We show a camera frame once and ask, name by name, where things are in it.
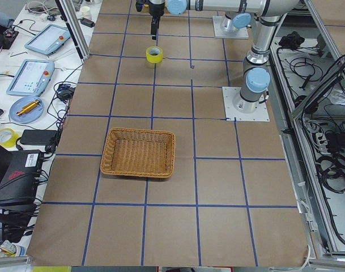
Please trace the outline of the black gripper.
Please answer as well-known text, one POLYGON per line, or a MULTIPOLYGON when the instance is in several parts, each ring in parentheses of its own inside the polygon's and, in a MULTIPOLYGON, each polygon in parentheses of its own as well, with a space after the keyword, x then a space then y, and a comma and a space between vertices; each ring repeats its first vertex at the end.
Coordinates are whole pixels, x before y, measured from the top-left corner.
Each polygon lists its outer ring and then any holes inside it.
POLYGON ((159 30, 159 18, 164 15, 164 0, 136 0, 135 6, 138 12, 141 12, 144 5, 148 5, 151 20, 151 37, 157 39, 159 30))

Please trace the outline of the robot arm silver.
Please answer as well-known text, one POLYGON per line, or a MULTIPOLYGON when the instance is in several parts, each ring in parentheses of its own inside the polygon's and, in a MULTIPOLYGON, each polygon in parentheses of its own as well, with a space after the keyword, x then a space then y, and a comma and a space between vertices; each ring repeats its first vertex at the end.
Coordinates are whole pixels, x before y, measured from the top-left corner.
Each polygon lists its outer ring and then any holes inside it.
POLYGON ((249 13, 226 12, 222 22, 222 29, 225 32, 236 32, 246 27, 251 20, 249 13))
POLYGON ((148 5, 152 16, 151 35, 156 39, 160 18, 165 9, 174 15, 186 10, 224 11, 225 15, 256 14, 258 22, 254 40, 243 62, 244 85, 232 100, 233 106, 242 113, 253 113, 262 94, 267 91, 271 76, 264 68, 269 60, 270 46, 282 19, 297 6, 298 1, 136 1, 138 12, 148 5))

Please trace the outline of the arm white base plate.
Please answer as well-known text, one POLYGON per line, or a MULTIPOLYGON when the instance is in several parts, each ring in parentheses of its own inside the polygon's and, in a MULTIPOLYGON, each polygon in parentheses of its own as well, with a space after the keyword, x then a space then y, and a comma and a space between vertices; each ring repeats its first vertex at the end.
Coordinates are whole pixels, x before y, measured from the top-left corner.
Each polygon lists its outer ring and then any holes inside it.
POLYGON ((240 14, 229 19, 226 16, 213 16, 214 34, 221 39, 248 39, 247 26, 250 24, 250 14, 240 14))
POLYGON ((240 96, 241 87, 222 87, 227 121, 269 122, 264 94, 256 102, 247 102, 240 96))

